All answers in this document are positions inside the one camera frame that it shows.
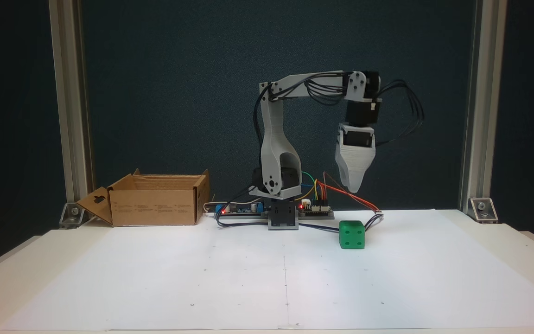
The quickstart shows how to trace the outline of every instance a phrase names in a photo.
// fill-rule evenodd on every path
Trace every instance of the green cube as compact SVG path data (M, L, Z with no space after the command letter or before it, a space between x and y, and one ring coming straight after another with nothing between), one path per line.
M359 220L339 222L339 245L342 249L364 249L364 225Z

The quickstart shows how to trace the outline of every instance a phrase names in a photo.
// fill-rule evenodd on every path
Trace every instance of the robotic arm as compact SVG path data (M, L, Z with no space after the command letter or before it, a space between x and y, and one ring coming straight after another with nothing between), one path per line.
M302 169L298 153L283 129L284 100L312 97L322 104L348 101L345 122L339 123L335 161L341 182L352 193L358 192L366 169L375 158L376 123L381 99L377 72L331 71L287 76L277 82L261 83L261 106L265 135L261 145L261 167L254 170L249 194L272 199L288 199L301 194Z

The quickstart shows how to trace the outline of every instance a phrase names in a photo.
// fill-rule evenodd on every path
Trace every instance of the aluminum frame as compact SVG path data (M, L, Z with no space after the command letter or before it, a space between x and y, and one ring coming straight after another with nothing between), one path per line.
M49 0L67 203L94 190L80 0Z
M490 197L507 0L477 0L470 62L459 209Z

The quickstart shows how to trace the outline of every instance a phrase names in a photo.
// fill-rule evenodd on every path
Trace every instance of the wire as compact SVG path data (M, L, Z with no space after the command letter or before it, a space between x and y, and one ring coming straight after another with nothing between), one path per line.
M313 189L311 189L309 192L306 193L306 195L303 195L303 196L300 197L299 199L295 199L296 201L299 201L299 200L305 198L305 197L308 196L313 190L314 190L314 192L316 192L316 188L314 188L314 184L316 183L316 180L315 180L315 179L312 177L312 175L310 175L308 172L302 171L302 174L307 175L307 176L312 180L312 182L313 182L313 185L312 185Z
M329 173L324 172L324 174L325 174L326 176L328 176L328 177L333 181L333 183L335 183L335 184L339 187L339 188L334 188L334 187L332 187L332 186L327 186L327 185L325 184L324 186L325 186L326 188L335 190L336 192L344 193L344 194L350 196L352 199L354 199L354 200L357 201L358 203L360 203L360 204L362 204L362 205L365 205L365 206L368 207L370 210L372 210L372 211L374 211L374 212L380 212L380 209L379 209L376 205L370 203L369 201L366 201L365 199L362 199L362 198L360 198L360 197L357 197L357 196L354 195L354 194L350 194L350 193L346 192L346 191L343 189L343 186L341 186L339 183L337 183L337 181L336 181L336 180L335 180Z
M262 199L263 197L257 197L255 199L253 199L252 201L248 201L248 202L231 202L231 204L236 204L236 205L244 205L244 204L251 204L251 203L254 203L256 201L258 201L259 199ZM209 204L224 204L225 202L224 201L218 201L218 202L207 202L203 205L203 209L205 210L205 212L207 212L207 208L206 206L209 205Z
M329 196L327 195L327 179L324 177L324 171L323 171L323 183L324 183L324 198L329 199Z
M224 205L224 207L227 207L230 203L232 203L233 200L239 198L240 196L242 195L245 195L247 192L253 190L256 188L256 186L254 186L253 188L250 189L250 187L252 186L252 184L249 184L248 186L246 186L245 188L243 188L243 190L241 190L240 192L238 192L231 200L227 201L226 204ZM218 210L216 212L216 222L218 223L219 226L222 226L222 227L232 227L232 226L247 226L247 225L267 225L267 223L265 222L250 222L250 223L234 223L234 224L225 224L223 222L220 222L220 217L222 215L224 211L223 210Z
M257 98L257 101L254 103L254 110L253 110L253 125L254 125L254 133L257 135L257 139L259 140L259 166L261 165L261 149L263 148L263 135L261 135L261 127L259 126L259 104L261 103L261 99L263 99L263 96L265 95L265 92L269 91L269 87L271 87L271 83L269 83L263 91L259 94L259 97Z
M424 108L422 107L420 99L418 99L417 95L413 92L413 90L411 90L411 88L409 88L409 86L404 80L399 79L399 80L394 80L388 83L387 85L385 85L384 87L380 89L376 97L379 97L383 95L384 93L386 93L387 91L390 91L392 89L397 89L397 88L405 89L407 93L407 99L409 100L409 107L411 108L411 115L415 116L415 120L412 123L410 123L397 137L390 139L390 140L379 141L376 143L377 146L382 146L384 144L388 144L389 142L395 141L399 138L411 135L423 125L424 120L426 118L424 114Z
M311 82L311 84L316 85L317 87L321 87L321 90L332 89L332 87L337 87L338 89L341 88L341 90L343 91L343 87L318 84L318 83L314 82L312 79L315 79L315 78L343 77L343 76L348 76L351 73L352 72L321 72L321 73L316 73L316 74L313 74L312 76L308 76L308 77L304 78L303 80L300 80L299 82L291 85L290 87L288 87L286 89L283 89L283 90L280 90L280 91L274 91L274 89L272 88L273 87L273 83L268 83L267 85L265 85L265 87L263 88L263 90L259 94L259 97L257 97L256 102L254 103L254 110L253 110L254 132L257 135L257 139L259 141L259 166L261 165L261 149L263 148L263 135L261 134L261 127L259 125L258 113L259 113L259 105L261 104L261 100L263 99L265 93L268 92L269 101L273 101L273 98L278 98L278 99L284 98L288 94L290 94L292 91L294 91L294 89L299 87L301 84L304 84L305 82ZM315 101L318 102L318 99L316 99L313 94L314 94L314 90L309 92L310 97L312 97Z
M304 224L299 223L300 226L310 227L310 228L316 228L318 230L328 231L328 232L337 232L339 233L338 228L330 227L330 226L322 226L322 225L313 225L313 224Z
M366 224L364 224L364 231L368 231L372 226L375 226L374 222L377 219L379 219L379 222L381 222L384 219L384 214L377 213L374 216L372 216L372 218L370 218L368 220L368 222L366 222Z
M306 196L310 195L310 193L312 193L313 190L314 190L314 185L310 186L310 190L305 195L303 195L302 197L299 197L298 199L294 199L294 200L295 201L299 201L299 200L305 198Z
M368 209L370 209L370 210L372 210L374 212L380 212L380 209L377 208L375 205L373 205L369 201L366 201L365 199L361 199L360 197L357 197L354 194L350 194L348 192L345 192L344 190L337 189L334 186L327 186L327 188L331 189L331 190L334 190L335 192L338 192L338 193L346 194L346 195L352 197L353 199L357 199L358 203L362 204L363 206L367 207Z
M316 200L318 200L318 192L316 191L316 182L318 182L318 180L314 180L314 196L316 197Z

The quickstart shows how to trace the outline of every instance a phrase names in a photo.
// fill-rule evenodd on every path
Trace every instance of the box flap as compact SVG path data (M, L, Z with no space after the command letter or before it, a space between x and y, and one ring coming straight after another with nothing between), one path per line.
M80 199L77 204L105 222L113 224L110 214L110 201L108 201L108 190L103 186L94 190L87 197Z
M135 182L133 181L133 175L127 174L127 176L111 184L108 190L137 190Z

